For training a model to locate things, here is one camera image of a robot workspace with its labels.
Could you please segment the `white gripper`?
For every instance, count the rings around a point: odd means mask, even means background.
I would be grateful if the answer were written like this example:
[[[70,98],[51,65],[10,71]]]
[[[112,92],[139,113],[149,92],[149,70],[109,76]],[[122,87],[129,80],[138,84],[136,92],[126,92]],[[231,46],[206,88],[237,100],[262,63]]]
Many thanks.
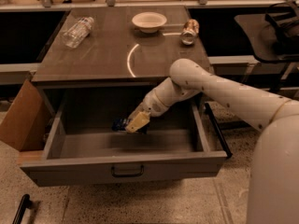
[[[160,117],[167,110],[168,107],[159,100],[155,91],[150,91],[130,114],[125,130],[135,133],[150,122],[150,117]]]

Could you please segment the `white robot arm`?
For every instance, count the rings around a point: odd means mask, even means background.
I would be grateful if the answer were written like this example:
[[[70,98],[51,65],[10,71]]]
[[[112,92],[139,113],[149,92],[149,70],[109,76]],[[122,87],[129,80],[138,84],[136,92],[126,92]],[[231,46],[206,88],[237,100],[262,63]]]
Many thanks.
[[[254,149],[247,224],[299,224],[299,102],[208,73],[179,59],[129,116],[134,133],[173,104],[202,92],[261,132]]]

